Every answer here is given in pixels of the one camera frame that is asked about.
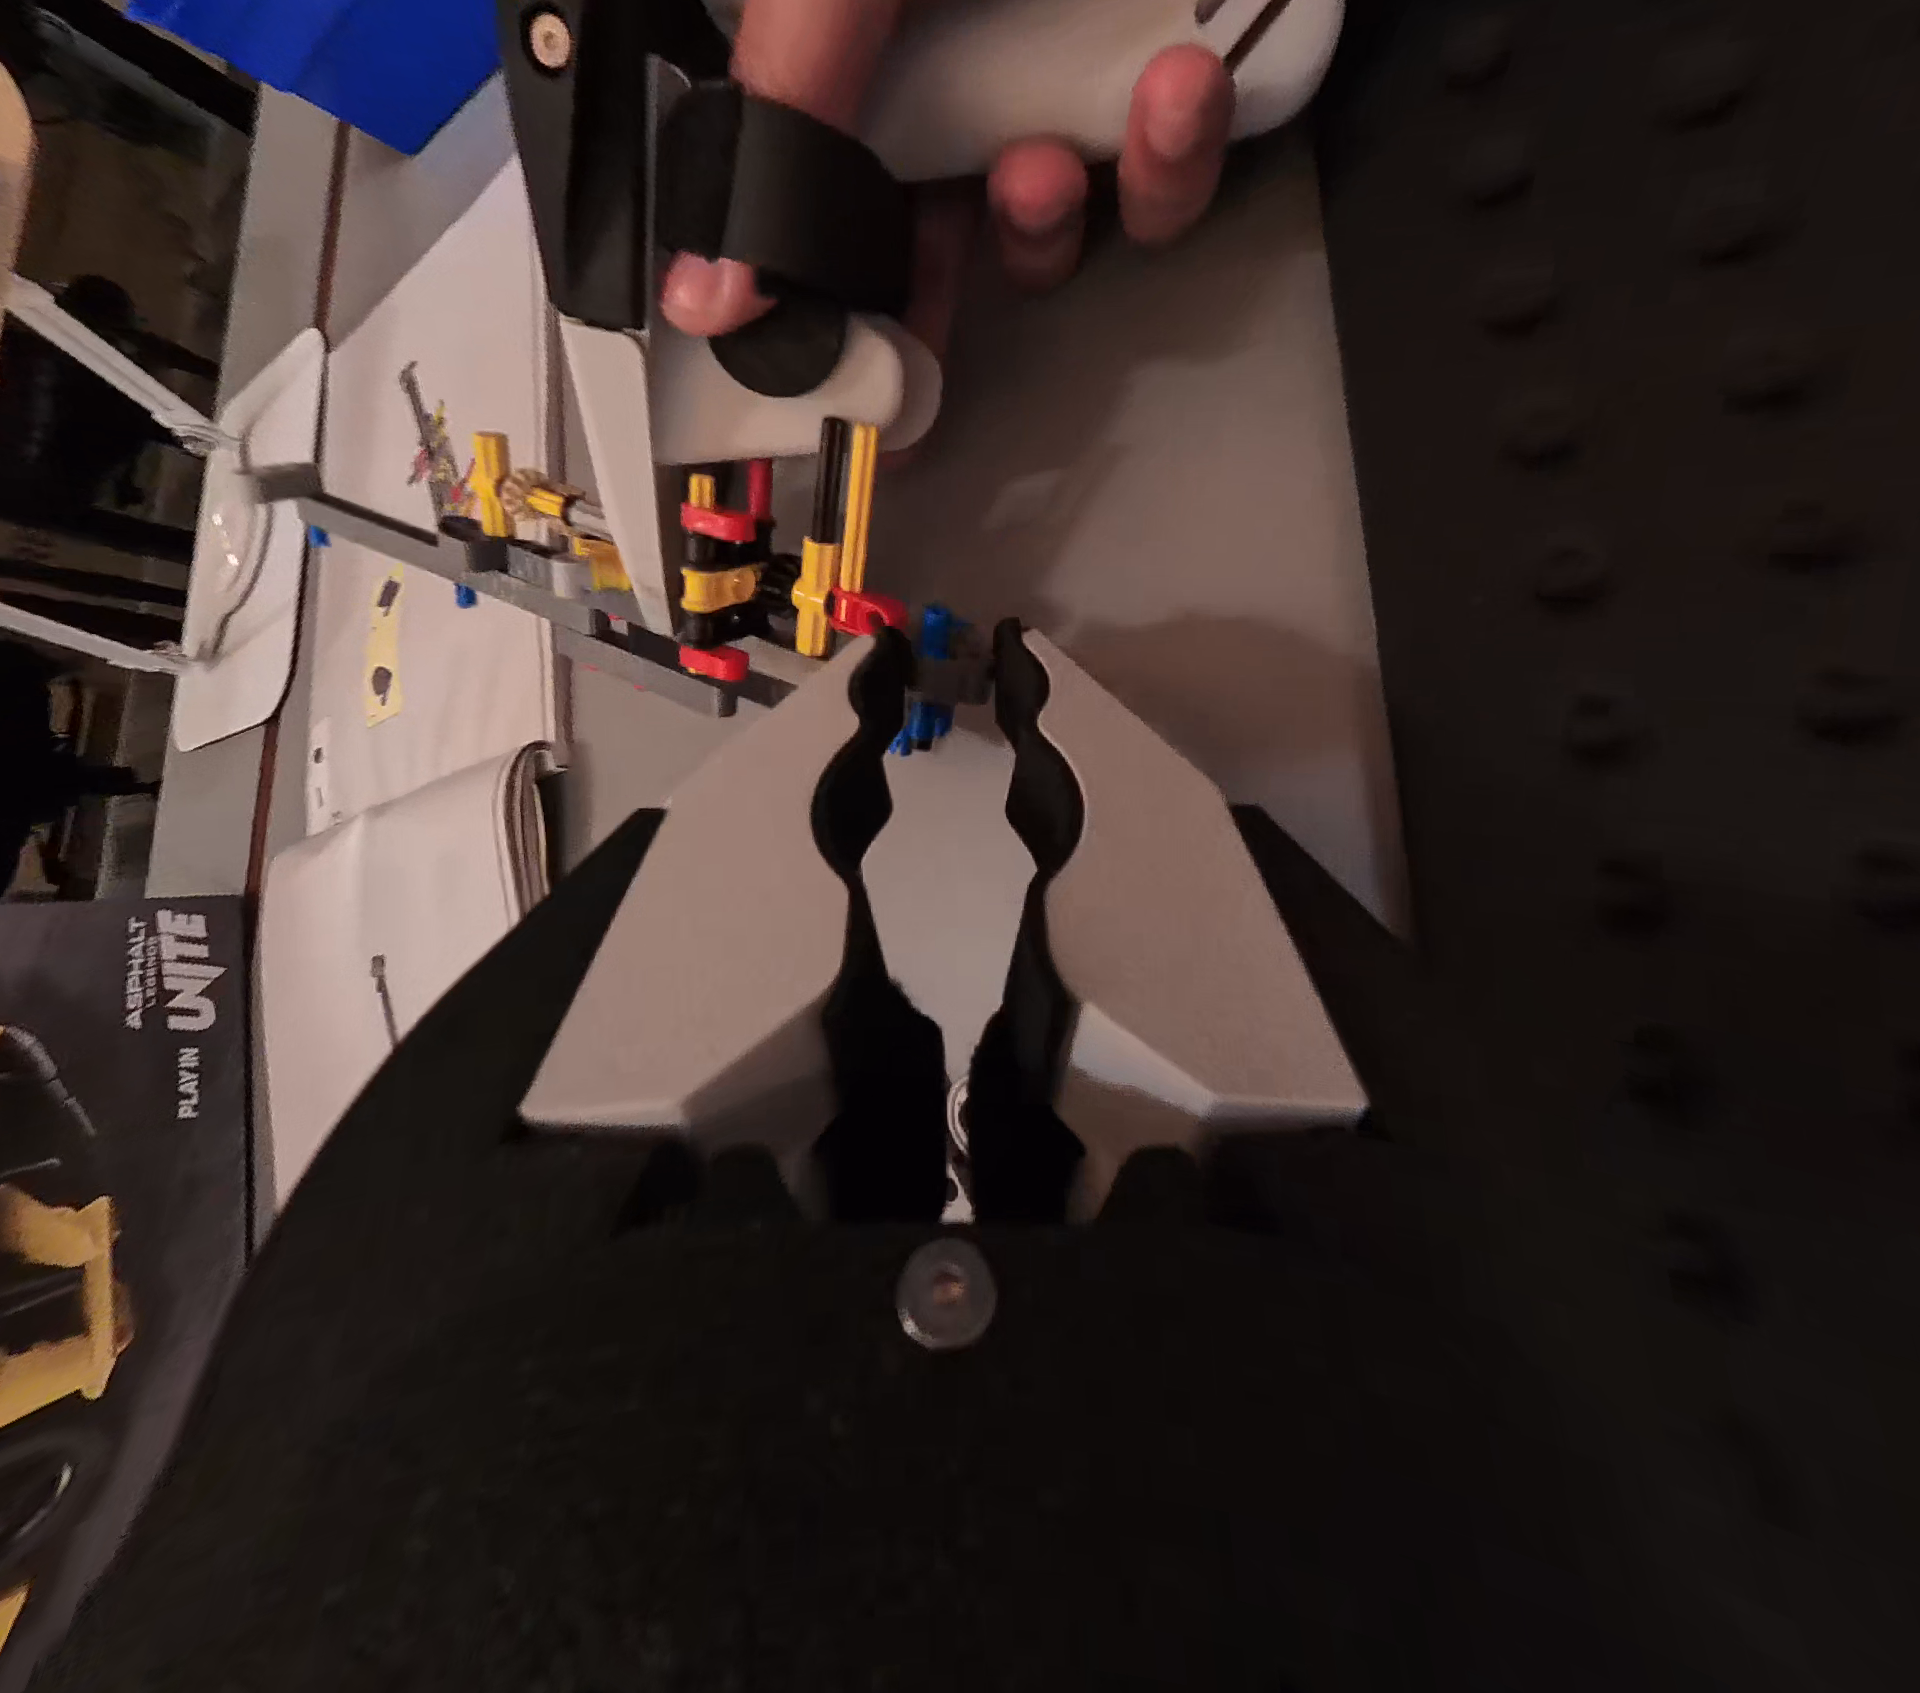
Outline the white stand with flat base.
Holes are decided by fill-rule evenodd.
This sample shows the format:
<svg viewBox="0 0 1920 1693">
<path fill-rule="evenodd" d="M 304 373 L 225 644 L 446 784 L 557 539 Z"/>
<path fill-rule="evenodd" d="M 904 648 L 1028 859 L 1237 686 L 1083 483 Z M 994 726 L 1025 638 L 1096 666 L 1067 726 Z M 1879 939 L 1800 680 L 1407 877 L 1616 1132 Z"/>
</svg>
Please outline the white stand with flat base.
<svg viewBox="0 0 1920 1693">
<path fill-rule="evenodd" d="M 29 277 L 13 275 L 7 309 L 8 329 L 42 335 L 183 442 L 202 467 L 202 491 L 185 593 L 161 600 L 170 621 L 134 612 L 124 625 L 86 627 L 7 600 L 4 628 L 36 648 L 169 678 L 183 752 L 272 720 L 294 671 L 308 535 L 270 479 L 318 463 L 325 333 L 300 329 L 225 410 L 205 415 Z"/>
</svg>

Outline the lego instruction booklet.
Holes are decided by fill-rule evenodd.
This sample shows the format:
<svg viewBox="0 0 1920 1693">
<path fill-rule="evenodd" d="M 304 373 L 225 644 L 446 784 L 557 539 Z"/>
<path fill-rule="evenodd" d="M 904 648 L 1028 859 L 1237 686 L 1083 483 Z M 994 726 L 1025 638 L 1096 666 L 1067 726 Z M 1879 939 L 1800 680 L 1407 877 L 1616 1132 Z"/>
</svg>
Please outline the lego instruction booklet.
<svg viewBox="0 0 1920 1693">
<path fill-rule="evenodd" d="M 476 516 L 474 441 L 554 467 L 558 373 L 512 158 L 329 358 L 323 491 L 441 545 Z M 257 982 L 270 1203 L 401 1037 L 549 888 L 563 756 L 551 625 L 391 546 L 306 558 L 304 837 L 267 867 Z"/>
</svg>

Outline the long grey Technic assembly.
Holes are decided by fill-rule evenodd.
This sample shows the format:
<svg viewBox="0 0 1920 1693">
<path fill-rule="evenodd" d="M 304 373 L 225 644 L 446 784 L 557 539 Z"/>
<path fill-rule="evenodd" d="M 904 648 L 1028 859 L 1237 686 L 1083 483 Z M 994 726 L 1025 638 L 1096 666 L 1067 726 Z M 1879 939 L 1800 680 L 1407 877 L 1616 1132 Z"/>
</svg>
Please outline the long grey Technic assembly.
<svg viewBox="0 0 1920 1693">
<path fill-rule="evenodd" d="M 643 612 L 602 506 L 517 467 L 502 433 L 474 433 L 468 464 L 430 483 L 453 496 L 433 528 L 326 491 L 317 464 L 252 477 L 262 501 L 294 508 L 310 545 L 351 542 L 441 576 L 462 606 L 492 600 L 545 623 L 572 662 L 726 719 L 799 686 L 769 665 L 776 650 L 821 665 L 844 641 L 909 631 L 906 606 L 866 575 L 878 441 L 872 425 L 826 422 L 799 552 L 779 549 L 772 461 L 670 468 L 665 625 Z"/>
</svg>

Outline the yellow car lego box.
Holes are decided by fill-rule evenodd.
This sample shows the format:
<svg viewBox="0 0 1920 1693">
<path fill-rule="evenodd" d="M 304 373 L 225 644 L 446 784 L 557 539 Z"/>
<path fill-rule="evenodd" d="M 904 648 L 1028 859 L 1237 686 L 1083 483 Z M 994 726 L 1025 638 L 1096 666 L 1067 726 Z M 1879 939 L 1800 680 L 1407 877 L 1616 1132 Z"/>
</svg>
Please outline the yellow car lego box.
<svg viewBox="0 0 1920 1693">
<path fill-rule="evenodd" d="M 3 913 L 4 1688 L 167 1464 L 252 1244 L 240 896 Z"/>
</svg>

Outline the grey lego connector blue pins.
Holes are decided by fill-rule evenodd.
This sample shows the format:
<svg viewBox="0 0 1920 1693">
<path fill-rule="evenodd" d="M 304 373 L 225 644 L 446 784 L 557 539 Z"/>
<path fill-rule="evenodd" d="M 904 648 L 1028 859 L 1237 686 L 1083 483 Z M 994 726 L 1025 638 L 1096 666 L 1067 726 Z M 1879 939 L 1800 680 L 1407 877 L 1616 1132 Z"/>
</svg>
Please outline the grey lego connector blue pins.
<svg viewBox="0 0 1920 1693">
<path fill-rule="evenodd" d="M 940 746 L 954 729 L 960 708 L 983 706 L 994 699 L 994 635 L 944 604 L 925 604 L 918 612 L 912 647 L 914 677 L 906 686 L 899 733 L 889 752 L 912 758 Z"/>
</svg>

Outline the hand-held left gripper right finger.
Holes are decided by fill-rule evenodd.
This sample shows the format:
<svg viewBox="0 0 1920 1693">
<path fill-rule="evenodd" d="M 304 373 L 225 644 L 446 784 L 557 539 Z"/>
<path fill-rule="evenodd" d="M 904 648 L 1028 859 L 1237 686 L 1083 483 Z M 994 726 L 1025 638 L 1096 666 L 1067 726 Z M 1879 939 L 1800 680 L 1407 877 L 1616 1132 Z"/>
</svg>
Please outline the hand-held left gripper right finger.
<svg viewBox="0 0 1920 1693">
<path fill-rule="evenodd" d="M 1093 1217 L 1141 1153 L 1352 1128 L 1369 1096 L 1212 778 L 1040 631 L 993 635 L 1033 875 L 991 1019 L 991 1218 Z"/>
</svg>

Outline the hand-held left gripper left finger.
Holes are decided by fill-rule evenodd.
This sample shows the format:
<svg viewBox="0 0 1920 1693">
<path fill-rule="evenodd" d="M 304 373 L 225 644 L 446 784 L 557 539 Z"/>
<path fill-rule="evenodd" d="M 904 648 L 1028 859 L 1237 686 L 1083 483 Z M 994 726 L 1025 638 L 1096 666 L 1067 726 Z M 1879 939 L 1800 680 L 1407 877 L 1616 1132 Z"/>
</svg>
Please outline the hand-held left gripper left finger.
<svg viewBox="0 0 1920 1693">
<path fill-rule="evenodd" d="M 753 1149 L 834 1218 L 916 1218 L 916 1008 L 863 877 L 914 675 L 902 633 L 855 641 L 676 784 L 529 1125 Z"/>
</svg>

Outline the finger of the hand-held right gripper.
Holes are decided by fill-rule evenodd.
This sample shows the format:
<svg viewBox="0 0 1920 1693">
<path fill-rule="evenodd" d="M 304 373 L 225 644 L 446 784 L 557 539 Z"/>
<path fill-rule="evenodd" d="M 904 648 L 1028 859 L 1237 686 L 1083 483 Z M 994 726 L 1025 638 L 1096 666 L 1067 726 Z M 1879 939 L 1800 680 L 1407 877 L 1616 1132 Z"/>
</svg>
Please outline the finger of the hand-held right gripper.
<svg viewBox="0 0 1920 1693">
<path fill-rule="evenodd" d="M 636 596 L 638 618 L 656 635 L 676 635 L 681 501 L 673 474 L 660 474 L 656 464 L 645 340 L 580 319 L 560 319 L 558 329 L 592 484 Z"/>
</svg>

